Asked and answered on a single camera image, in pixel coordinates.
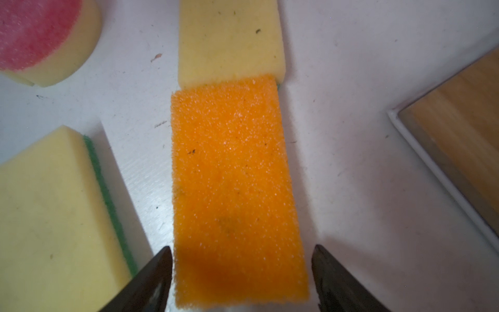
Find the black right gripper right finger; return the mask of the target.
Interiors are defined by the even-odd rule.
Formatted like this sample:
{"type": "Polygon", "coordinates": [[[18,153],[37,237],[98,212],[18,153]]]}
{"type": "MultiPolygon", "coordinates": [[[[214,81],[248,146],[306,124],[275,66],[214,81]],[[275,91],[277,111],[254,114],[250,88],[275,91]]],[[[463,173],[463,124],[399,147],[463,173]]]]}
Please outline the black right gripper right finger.
{"type": "Polygon", "coordinates": [[[314,247],[311,268],[319,310],[390,311],[321,244],[314,247]]]}

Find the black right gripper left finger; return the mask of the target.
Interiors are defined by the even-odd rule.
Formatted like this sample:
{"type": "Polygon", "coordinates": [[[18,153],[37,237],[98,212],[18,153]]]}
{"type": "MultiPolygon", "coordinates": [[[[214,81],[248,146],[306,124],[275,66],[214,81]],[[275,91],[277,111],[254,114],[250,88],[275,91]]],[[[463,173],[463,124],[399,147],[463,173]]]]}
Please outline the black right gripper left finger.
{"type": "Polygon", "coordinates": [[[172,269],[172,251],[165,246],[101,312],[165,311],[172,269]]]}

